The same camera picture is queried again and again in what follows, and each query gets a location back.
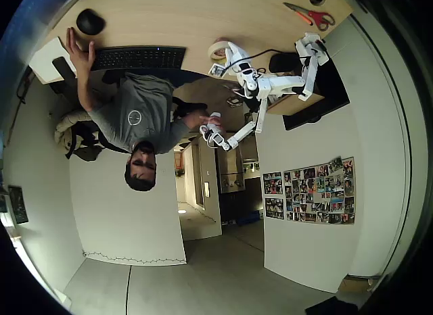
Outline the person's right hand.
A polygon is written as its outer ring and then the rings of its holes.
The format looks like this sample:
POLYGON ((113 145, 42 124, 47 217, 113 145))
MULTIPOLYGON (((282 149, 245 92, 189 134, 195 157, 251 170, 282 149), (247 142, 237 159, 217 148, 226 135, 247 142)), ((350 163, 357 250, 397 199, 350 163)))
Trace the person's right hand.
POLYGON ((189 129, 195 129, 201 125, 213 124, 218 128, 222 127, 221 118, 217 116, 208 116, 204 112, 195 111, 183 118, 184 123, 189 129))

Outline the person's left hand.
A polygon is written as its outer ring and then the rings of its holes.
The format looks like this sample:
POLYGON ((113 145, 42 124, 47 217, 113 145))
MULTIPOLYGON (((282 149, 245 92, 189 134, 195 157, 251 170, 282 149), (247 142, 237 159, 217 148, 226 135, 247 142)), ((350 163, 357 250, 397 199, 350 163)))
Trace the person's left hand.
POLYGON ((91 41, 88 49, 82 50, 75 39, 74 29, 70 27, 66 31, 66 50, 76 68, 77 76, 88 75, 95 61, 95 43, 91 41))

